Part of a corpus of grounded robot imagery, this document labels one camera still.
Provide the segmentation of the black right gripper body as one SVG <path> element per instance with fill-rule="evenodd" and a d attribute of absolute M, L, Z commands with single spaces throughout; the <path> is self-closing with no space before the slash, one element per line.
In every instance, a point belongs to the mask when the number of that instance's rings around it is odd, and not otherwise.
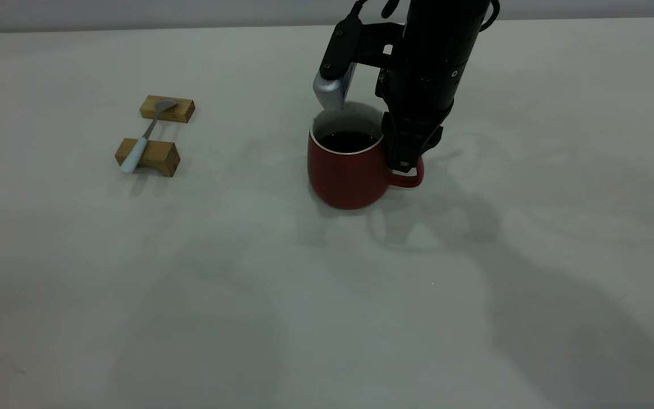
<path fill-rule="evenodd" d="M 469 55 L 392 54 L 379 57 L 376 95 L 384 100 L 384 135 L 432 135 L 452 109 Z"/>

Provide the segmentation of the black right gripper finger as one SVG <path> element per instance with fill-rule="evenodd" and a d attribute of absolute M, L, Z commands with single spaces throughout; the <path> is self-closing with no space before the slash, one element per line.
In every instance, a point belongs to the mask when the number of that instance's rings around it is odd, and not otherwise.
<path fill-rule="evenodd" d="M 418 123 L 418 142 L 420 150 L 418 153 L 423 155 L 436 147 L 441 142 L 443 127 L 438 122 L 420 122 Z"/>
<path fill-rule="evenodd" d="M 387 165 L 400 173 L 416 167 L 425 145 L 425 130 L 415 118 L 383 115 L 383 135 Z"/>

